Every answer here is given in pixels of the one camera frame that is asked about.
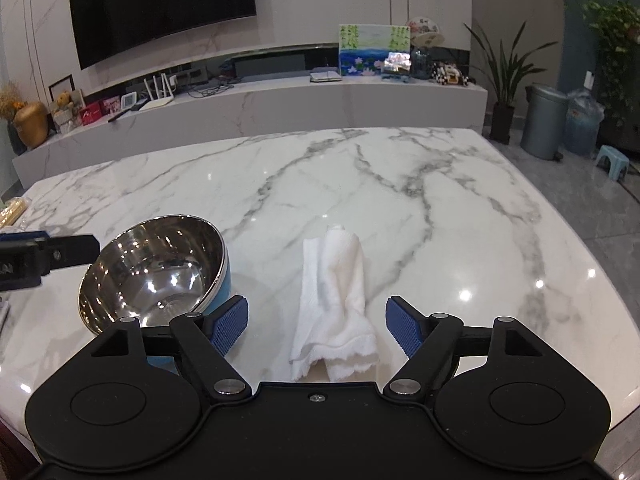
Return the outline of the blue steel bowl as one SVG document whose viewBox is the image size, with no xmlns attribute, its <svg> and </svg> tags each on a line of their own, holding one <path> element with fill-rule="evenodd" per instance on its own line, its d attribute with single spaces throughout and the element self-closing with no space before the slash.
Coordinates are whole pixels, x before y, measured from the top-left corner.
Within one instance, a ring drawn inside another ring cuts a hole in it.
<svg viewBox="0 0 640 480">
<path fill-rule="evenodd" d="M 120 318 L 145 328 L 209 314 L 230 296 L 229 254 L 216 226 L 171 214 L 138 223 L 102 248 L 80 284 L 78 310 L 99 335 Z"/>
</svg>

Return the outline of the golden vase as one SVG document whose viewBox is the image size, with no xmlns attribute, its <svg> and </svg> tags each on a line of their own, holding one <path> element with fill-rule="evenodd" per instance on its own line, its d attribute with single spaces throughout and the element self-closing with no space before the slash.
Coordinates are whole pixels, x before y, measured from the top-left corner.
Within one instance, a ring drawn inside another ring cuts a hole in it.
<svg viewBox="0 0 640 480">
<path fill-rule="evenodd" d="M 14 116 L 18 137 L 30 149 L 38 148 L 49 135 L 47 107 L 39 102 L 26 103 Z"/>
</svg>

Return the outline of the white wifi router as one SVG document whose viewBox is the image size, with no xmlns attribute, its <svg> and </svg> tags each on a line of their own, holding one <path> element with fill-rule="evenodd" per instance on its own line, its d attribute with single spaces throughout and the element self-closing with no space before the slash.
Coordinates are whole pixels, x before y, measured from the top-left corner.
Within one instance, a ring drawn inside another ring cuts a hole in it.
<svg viewBox="0 0 640 480">
<path fill-rule="evenodd" d="M 174 99 L 174 88 L 165 73 L 160 76 L 145 78 L 143 81 L 146 91 L 144 103 L 139 106 L 139 110 L 154 110 L 170 104 Z"/>
</svg>

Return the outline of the red box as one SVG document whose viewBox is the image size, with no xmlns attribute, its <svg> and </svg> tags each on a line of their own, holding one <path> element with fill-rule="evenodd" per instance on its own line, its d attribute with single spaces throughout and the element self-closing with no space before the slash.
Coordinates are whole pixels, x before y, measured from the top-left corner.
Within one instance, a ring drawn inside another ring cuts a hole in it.
<svg viewBox="0 0 640 480">
<path fill-rule="evenodd" d="M 88 126 L 100 120 L 104 115 L 104 106 L 101 101 L 91 103 L 82 108 L 79 113 L 81 125 Z"/>
</svg>

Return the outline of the wrapped chopsticks pack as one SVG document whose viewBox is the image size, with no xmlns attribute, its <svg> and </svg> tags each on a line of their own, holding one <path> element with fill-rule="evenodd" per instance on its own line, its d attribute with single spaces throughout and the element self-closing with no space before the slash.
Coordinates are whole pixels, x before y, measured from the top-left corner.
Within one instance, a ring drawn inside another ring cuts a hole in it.
<svg viewBox="0 0 640 480">
<path fill-rule="evenodd" d="M 27 211 L 30 200 L 24 197 L 14 197 L 6 202 L 0 212 L 0 229 L 15 226 Z"/>
</svg>

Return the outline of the blue water jug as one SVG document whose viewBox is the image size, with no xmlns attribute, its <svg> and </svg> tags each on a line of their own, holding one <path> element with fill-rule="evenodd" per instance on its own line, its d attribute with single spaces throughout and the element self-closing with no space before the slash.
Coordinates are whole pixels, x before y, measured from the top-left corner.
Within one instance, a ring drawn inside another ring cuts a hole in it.
<svg viewBox="0 0 640 480">
<path fill-rule="evenodd" d="M 605 107 L 593 97 L 588 88 L 574 90 L 568 97 L 570 100 L 563 134 L 564 148 L 576 155 L 589 157 L 596 148 Z"/>
</svg>

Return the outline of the potted green plant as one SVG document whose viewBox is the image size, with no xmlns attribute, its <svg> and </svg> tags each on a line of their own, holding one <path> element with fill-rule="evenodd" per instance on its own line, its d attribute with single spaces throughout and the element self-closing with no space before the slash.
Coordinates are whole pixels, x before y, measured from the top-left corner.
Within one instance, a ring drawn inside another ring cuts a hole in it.
<svg viewBox="0 0 640 480">
<path fill-rule="evenodd" d="M 501 144 L 510 142 L 515 98 L 518 87 L 528 76 L 541 74 L 546 71 L 529 59 L 537 52 L 555 47 L 556 41 L 548 41 L 534 47 L 524 53 L 518 52 L 518 45 L 525 32 L 527 21 L 524 21 L 516 32 L 510 44 L 505 44 L 502 39 L 498 42 L 498 48 L 492 46 L 486 32 L 480 24 L 475 28 L 464 25 L 471 34 L 472 39 L 480 47 L 486 67 L 476 66 L 490 83 L 496 102 L 492 108 L 489 139 Z"/>
</svg>

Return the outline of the black wall television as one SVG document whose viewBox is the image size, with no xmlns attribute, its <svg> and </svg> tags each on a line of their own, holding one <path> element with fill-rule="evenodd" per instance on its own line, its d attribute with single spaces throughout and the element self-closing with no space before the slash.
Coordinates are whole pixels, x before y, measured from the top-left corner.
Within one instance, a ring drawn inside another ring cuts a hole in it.
<svg viewBox="0 0 640 480">
<path fill-rule="evenodd" d="M 256 14 L 255 0 L 68 1 L 83 70 L 158 38 Z"/>
</svg>

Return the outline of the tall leafy corner plant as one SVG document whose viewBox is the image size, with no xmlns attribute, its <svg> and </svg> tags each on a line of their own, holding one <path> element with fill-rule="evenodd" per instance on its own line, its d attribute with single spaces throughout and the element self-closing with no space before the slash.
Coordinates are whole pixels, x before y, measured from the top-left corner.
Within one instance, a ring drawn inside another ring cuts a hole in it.
<svg viewBox="0 0 640 480">
<path fill-rule="evenodd" d="M 628 91 L 639 49 L 639 7 L 628 0 L 587 0 L 584 20 L 596 37 L 598 99 L 616 129 L 631 107 Z"/>
</svg>

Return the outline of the white paper towel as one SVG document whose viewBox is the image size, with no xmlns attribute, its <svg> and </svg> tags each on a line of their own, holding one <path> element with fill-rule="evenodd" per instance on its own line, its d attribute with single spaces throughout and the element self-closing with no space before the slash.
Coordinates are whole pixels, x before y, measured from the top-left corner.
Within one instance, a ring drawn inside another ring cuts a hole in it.
<svg viewBox="0 0 640 480">
<path fill-rule="evenodd" d="M 344 226 L 303 244 L 302 291 L 290 353 L 299 382 L 323 363 L 330 382 L 366 374 L 378 364 L 378 341 L 367 318 L 359 237 Z"/>
</svg>

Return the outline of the white desk clock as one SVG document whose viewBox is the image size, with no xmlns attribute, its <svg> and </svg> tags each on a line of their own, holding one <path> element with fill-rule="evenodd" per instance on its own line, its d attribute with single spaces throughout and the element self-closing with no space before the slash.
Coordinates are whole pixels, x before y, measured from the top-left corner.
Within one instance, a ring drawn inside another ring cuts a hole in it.
<svg viewBox="0 0 640 480">
<path fill-rule="evenodd" d="M 122 96 L 120 99 L 120 109 L 121 110 L 130 110 L 131 107 L 135 106 L 138 102 L 137 92 L 129 92 Z"/>
</svg>

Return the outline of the grey trash bin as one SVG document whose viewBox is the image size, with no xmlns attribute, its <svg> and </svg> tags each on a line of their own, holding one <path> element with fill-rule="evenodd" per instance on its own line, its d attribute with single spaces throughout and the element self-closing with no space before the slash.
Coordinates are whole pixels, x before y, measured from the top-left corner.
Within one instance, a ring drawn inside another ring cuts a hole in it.
<svg viewBox="0 0 640 480">
<path fill-rule="evenodd" d="M 568 109 L 568 95 L 544 84 L 526 87 L 528 109 L 521 148 L 529 155 L 558 162 Z"/>
</svg>

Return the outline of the small blue plastic stool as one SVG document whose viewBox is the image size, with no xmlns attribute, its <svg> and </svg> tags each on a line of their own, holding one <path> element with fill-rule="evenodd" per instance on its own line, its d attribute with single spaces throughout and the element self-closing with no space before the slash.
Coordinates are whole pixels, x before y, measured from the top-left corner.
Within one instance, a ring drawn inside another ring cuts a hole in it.
<svg viewBox="0 0 640 480">
<path fill-rule="evenodd" d="M 608 178 L 615 182 L 623 180 L 629 169 L 629 158 L 613 148 L 611 145 L 602 145 L 599 148 L 594 164 L 608 173 Z"/>
</svg>

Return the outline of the decorative round fan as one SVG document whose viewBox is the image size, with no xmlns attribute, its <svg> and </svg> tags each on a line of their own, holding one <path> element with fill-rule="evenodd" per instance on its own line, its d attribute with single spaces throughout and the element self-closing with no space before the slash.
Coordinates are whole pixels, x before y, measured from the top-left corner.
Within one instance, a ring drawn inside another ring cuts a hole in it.
<svg viewBox="0 0 640 480">
<path fill-rule="evenodd" d="M 417 16 L 410 18 L 407 22 L 410 32 L 410 44 L 415 49 L 431 49 L 441 46 L 445 37 L 440 30 L 439 24 L 430 18 Z"/>
</svg>

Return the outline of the lotus pond painting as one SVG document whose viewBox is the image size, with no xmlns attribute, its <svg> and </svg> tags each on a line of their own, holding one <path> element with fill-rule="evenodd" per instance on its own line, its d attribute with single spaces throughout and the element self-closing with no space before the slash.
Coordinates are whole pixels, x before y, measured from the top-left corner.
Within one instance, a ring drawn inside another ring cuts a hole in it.
<svg viewBox="0 0 640 480">
<path fill-rule="evenodd" d="M 408 26 L 340 25 L 338 67 L 343 77 L 378 76 L 390 52 L 410 52 Z"/>
</svg>

